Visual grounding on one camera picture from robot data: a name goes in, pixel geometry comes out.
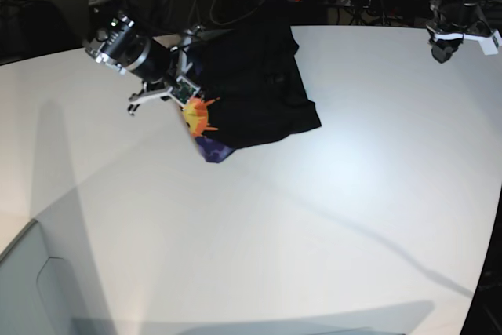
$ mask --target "white tabletop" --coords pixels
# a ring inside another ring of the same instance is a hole
[[[130,118],[139,81],[81,50],[0,67],[2,200],[70,261],[77,316],[118,335],[460,332],[502,184],[502,58],[467,42],[437,64],[421,30],[293,33],[322,128],[220,165],[174,104]]]

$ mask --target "white table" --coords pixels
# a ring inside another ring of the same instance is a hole
[[[502,184],[502,58],[469,42],[437,64],[420,30],[293,32],[322,128],[220,165],[173,104],[130,118],[138,80],[81,50],[0,67],[2,195],[71,262],[81,321],[118,335],[460,332]]]

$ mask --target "black cloth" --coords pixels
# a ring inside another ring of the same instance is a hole
[[[321,126],[294,55],[298,45],[281,20],[229,32],[199,57],[209,123],[204,136],[228,147],[272,143]]]

